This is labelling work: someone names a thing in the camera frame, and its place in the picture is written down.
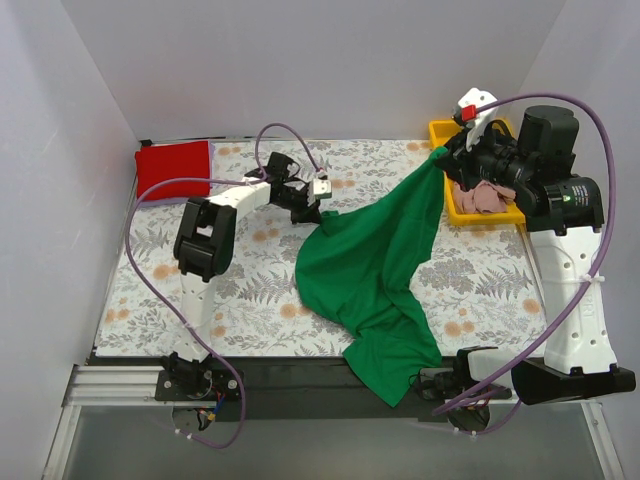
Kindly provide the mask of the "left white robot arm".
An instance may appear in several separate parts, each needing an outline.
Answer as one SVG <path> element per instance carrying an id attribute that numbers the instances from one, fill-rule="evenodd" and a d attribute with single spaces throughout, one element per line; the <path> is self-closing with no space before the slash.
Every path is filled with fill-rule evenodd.
<path id="1" fill-rule="evenodd" d="M 162 358 L 165 369 L 177 364 L 199 364 L 209 356 L 199 344 L 209 341 L 216 279 L 231 265 L 236 227 L 254 210 L 275 205 L 291 213 L 294 224 L 321 221 L 320 201 L 332 196 L 326 172 L 304 181 L 290 172 L 296 162 L 273 153 L 266 166 L 258 167 L 227 190 L 209 197 L 192 197 L 185 206 L 174 244 L 181 280 L 180 312 L 187 326 L 173 352 Z"/>

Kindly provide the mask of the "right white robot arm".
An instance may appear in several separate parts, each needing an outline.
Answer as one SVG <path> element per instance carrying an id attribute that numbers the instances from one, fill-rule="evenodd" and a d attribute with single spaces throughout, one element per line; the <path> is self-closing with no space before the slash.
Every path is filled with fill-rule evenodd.
<path id="1" fill-rule="evenodd" d="M 501 362 L 497 383 L 526 405 L 632 392 L 633 371 L 619 365 L 611 347 L 596 264 L 610 236 L 597 183 L 572 171 L 579 121 L 573 111 L 535 105 L 524 112 L 518 136 L 493 110 L 460 104 L 461 131 L 436 164 L 469 190 L 487 181 L 510 189 L 525 217 L 525 230 L 540 275 L 550 329 L 544 355 L 512 356 L 493 347 L 465 349 L 452 373 L 454 389 L 475 397 Z"/>

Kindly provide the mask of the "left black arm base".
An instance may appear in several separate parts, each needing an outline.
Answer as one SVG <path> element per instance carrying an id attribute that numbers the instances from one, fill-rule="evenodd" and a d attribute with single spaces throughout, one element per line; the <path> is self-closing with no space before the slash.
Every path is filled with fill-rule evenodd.
<path id="1" fill-rule="evenodd" d="M 221 418 L 225 406 L 238 406 L 242 395 L 238 380 L 228 370 L 189 364 L 160 371 L 154 399 L 184 403 L 183 410 L 195 415 L 195 428 L 200 433 Z"/>

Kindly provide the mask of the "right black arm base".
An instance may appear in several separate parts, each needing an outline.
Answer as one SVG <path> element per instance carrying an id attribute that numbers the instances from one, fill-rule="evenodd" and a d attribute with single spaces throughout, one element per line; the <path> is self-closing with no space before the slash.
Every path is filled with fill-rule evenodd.
<path id="1" fill-rule="evenodd" d="M 409 389 L 421 399 L 448 401 L 477 383 L 470 374 L 469 355 L 489 347 L 459 349 L 448 368 L 422 368 L 408 379 Z M 492 399 L 509 399 L 512 391 L 508 387 L 491 384 L 474 393 L 467 403 L 447 413 L 447 420 L 454 428 L 471 433 L 484 431 L 490 422 L 489 403 Z"/>

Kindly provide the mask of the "green t shirt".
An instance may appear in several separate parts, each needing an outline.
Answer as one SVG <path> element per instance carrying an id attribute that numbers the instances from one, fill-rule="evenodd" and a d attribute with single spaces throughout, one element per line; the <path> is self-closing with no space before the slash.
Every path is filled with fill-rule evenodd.
<path id="1" fill-rule="evenodd" d="M 352 336 L 344 357 L 354 374 L 395 407 L 411 375 L 438 367 L 442 356 L 421 303 L 410 290 L 431 258 L 444 202 L 435 149 L 375 203 L 324 214 L 295 265 L 301 303 Z"/>

